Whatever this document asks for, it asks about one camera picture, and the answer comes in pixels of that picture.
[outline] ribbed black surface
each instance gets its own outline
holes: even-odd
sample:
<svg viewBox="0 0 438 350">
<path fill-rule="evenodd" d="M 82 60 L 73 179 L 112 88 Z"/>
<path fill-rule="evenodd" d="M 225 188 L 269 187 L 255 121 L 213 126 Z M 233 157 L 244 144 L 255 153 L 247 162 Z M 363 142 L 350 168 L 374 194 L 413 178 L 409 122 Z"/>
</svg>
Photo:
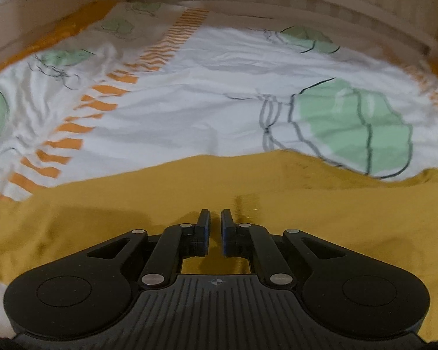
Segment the ribbed black surface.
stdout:
<svg viewBox="0 0 438 350">
<path fill-rule="evenodd" d="M 291 292 L 267 288 L 256 275 L 180 275 L 168 288 L 143 292 L 126 317 L 100 334 L 68 342 L 19 335 L 16 341 L 29 350 L 415 350 L 422 345 L 414 334 L 367 342 L 332 333 L 307 316 Z"/>
</svg>

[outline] metal rivet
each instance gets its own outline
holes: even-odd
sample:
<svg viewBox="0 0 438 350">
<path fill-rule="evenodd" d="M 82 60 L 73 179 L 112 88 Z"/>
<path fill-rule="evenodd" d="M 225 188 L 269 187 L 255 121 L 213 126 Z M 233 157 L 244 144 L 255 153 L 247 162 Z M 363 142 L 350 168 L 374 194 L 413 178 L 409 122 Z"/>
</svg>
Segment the metal rivet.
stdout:
<svg viewBox="0 0 438 350">
<path fill-rule="evenodd" d="M 276 284 L 278 286 L 285 286 L 287 284 L 292 283 L 293 278 L 286 273 L 275 273 L 270 277 L 271 283 Z"/>
<path fill-rule="evenodd" d="M 141 281 L 147 286 L 156 286 L 164 282 L 164 277 L 158 273 L 148 273 L 141 278 Z"/>
</svg>

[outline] bed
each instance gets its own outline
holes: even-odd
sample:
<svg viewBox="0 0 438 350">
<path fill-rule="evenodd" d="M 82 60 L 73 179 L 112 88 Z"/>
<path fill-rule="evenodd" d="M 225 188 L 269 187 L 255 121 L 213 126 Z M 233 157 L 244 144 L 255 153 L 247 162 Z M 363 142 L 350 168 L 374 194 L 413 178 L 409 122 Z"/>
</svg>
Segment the bed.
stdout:
<svg viewBox="0 0 438 350">
<path fill-rule="evenodd" d="M 438 339 L 438 0 L 0 0 L 0 335 L 20 273 L 202 208 L 415 273 Z M 184 271 L 246 272 L 216 229 Z"/>
</svg>

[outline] mustard yellow blanket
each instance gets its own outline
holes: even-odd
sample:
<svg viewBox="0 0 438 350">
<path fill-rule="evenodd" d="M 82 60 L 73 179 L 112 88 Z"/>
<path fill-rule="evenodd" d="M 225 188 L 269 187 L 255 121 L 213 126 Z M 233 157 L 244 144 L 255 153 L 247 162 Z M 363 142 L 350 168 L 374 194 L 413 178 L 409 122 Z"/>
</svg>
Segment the mustard yellow blanket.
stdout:
<svg viewBox="0 0 438 350">
<path fill-rule="evenodd" d="M 432 304 L 421 335 L 438 339 L 438 170 L 385 183 L 276 151 L 198 156 L 133 173 L 42 189 L 24 202 L 0 202 L 0 281 L 126 231 L 158 234 L 211 210 L 210 254 L 184 272 L 247 272 L 225 259 L 219 213 L 281 234 L 299 228 L 402 267 L 427 285 Z"/>
</svg>

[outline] bed sheet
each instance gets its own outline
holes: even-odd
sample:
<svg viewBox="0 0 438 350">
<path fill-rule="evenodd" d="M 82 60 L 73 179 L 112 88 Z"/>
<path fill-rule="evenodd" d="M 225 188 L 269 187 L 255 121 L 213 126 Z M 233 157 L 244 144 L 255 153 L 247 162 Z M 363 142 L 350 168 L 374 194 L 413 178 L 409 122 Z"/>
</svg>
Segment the bed sheet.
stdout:
<svg viewBox="0 0 438 350">
<path fill-rule="evenodd" d="M 406 180 L 438 167 L 438 80 L 384 57 L 298 22 L 118 4 L 0 72 L 0 200 L 277 149 Z"/>
</svg>

